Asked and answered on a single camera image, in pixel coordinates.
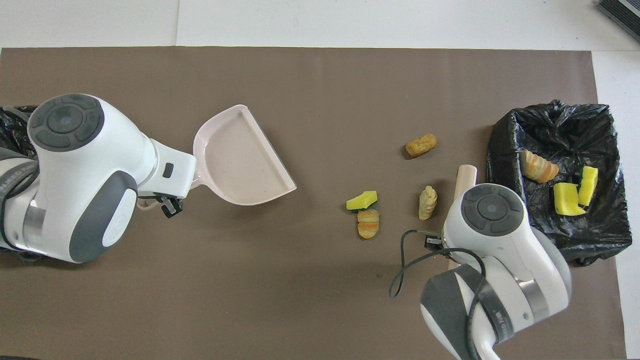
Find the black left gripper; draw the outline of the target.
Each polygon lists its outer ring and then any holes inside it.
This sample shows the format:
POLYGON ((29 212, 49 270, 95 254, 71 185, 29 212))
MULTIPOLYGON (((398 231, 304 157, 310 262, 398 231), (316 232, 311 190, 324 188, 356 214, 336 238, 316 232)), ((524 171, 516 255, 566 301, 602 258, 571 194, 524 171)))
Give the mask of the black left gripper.
POLYGON ((162 203, 162 212, 167 219, 171 219, 183 211, 183 199, 173 198, 171 194, 154 193, 154 199, 158 203, 162 203))

